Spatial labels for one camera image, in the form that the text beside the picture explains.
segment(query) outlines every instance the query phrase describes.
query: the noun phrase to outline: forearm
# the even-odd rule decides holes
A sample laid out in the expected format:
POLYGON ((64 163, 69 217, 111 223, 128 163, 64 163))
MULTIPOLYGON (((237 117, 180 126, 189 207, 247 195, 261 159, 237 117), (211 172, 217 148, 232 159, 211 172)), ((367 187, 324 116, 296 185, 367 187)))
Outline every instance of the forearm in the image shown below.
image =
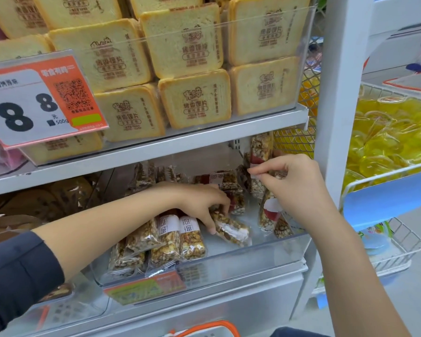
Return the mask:
POLYGON ((314 226, 337 337, 410 336, 357 233, 338 212, 314 226))
POLYGON ((175 208, 175 196, 155 187, 34 229, 68 280, 156 215, 175 208))

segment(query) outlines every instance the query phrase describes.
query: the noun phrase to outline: white metal post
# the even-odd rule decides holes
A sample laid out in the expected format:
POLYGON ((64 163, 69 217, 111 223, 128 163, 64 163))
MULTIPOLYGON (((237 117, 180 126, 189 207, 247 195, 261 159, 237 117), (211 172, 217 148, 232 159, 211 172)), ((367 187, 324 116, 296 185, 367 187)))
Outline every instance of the white metal post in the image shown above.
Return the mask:
MULTIPOLYGON (((327 0, 316 123, 315 160, 338 205, 362 76, 374 0, 327 0)), ((311 243, 305 255, 309 271, 292 318, 300 316, 321 276, 321 259, 311 243)))

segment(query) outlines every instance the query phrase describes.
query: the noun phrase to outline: hand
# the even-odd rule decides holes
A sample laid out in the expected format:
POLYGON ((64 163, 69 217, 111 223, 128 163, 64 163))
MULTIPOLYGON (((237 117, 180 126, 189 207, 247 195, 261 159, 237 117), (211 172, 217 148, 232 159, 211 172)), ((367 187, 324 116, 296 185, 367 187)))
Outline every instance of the hand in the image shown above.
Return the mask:
POLYGON ((227 215, 231 204, 231 200, 218 188, 218 185, 161 182, 154 188, 170 192, 174 198, 174 208, 201 220, 211 234, 215 234, 216 230, 209 214, 209 207, 222 205, 223 212, 227 215))
POLYGON ((279 200, 282 208, 306 229, 316 225, 322 215, 333 212, 338 214, 318 163, 307 155, 288 154, 276 157, 248 169, 248 172, 258 175, 264 186, 279 200), (285 170, 287 176, 278 180, 268 174, 270 170, 285 170))

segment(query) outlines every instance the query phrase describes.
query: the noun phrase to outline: dark clothing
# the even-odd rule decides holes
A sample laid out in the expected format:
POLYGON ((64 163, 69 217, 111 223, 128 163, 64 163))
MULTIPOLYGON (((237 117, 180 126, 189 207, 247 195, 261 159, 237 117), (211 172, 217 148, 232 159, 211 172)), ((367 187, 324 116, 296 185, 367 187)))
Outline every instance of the dark clothing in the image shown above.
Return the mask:
POLYGON ((303 330, 297 330, 292 328, 279 328, 273 332, 271 337, 328 337, 320 335, 319 333, 313 333, 303 330))
POLYGON ((0 331, 62 283, 58 260, 35 233, 0 243, 0 331))

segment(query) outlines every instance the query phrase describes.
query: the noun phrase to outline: person's right hand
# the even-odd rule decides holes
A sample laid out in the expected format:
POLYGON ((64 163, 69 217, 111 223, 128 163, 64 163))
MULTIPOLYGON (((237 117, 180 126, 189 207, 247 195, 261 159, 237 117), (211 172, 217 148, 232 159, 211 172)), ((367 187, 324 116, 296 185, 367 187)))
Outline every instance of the person's right hand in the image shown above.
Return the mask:
POLYGON ((316 224, 321 215, 338 210, 332 201, 318 163, 304 154, 288 154, 272 158, 248 169, 279 200, 282 208, 305 228, 316 224), (271 170, 286 171, 283 180, 268 174, 271 170))

